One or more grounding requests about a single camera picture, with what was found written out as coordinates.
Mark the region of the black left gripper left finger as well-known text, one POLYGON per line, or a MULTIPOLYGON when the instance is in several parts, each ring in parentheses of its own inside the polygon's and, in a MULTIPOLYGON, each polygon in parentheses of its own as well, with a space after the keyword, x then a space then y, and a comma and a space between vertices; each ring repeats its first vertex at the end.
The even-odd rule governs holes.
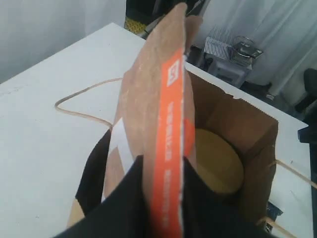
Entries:
POLYGON ((143 156, 103 201, 102 173, 106 161, 89 158, 76 193, 84 218, 57 235, 59 238, 153 238, 150 214, 142 191, 143 156))

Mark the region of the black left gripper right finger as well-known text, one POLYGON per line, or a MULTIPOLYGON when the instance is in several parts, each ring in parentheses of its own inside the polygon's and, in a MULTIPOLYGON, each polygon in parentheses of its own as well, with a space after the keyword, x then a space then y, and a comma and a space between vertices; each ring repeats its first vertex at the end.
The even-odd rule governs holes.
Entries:
POLYGON ((185 238, 272 238, 223 204, 183 158, 182 218, 185 238))

